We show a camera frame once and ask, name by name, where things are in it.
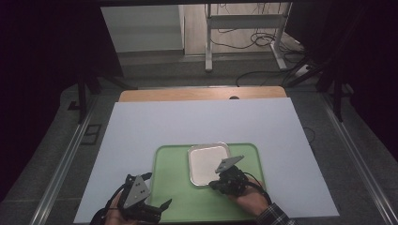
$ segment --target green mat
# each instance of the green mat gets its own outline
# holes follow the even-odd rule
[[[162,223],[241,221],[253,217],[210,187],[197,187],[190,179],[188,150],[192,145],[167,145],[158,149],[151,178],[150,205],[159,207],[173,199],[161,215]],[[245,158],[236,165],[263,181],[257,148],[250,143],[228,143],[231,157]]]

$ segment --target wooden floor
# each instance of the wooden floor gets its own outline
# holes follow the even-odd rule
[[[276,14],[282,13],[285,3],[254,3],[254,4],[213,4],[211,5],[211,15],[251,15],[251,14]],[[183,6],[184,11],[184,43],[185,54],[203,54],[206,46],[207,22],[206,5],[187,5]],[[270,52],[270,47],[257,46],[253,44],[251,36],[255,33],[275,34],[275,29],[240,29],[240,30],[212,30],[211,39],[213,40],[214,53],[256,53]],[[270,39],[260,39],[258,44],[265,45]],[[287,34],[283,34],[283,43],[290,48],[300,48],[300,46]]]

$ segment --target sleeve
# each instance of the sleeve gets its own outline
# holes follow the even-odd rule
[[[276,203],[260,214],[255,222],[258,225],[299,225],[295,220],[290,219]]]

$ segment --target metal tray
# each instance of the metal tray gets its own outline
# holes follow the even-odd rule
[[[207,186],[210,181],[218,180],[216,169],[224,158],[231,153],[223,142],[200,144],[188,150],[191,182],[196,186]]]

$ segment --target wall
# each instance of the wall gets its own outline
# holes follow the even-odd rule
[[[102,7],[117,53],[182,50],[178,6]]]

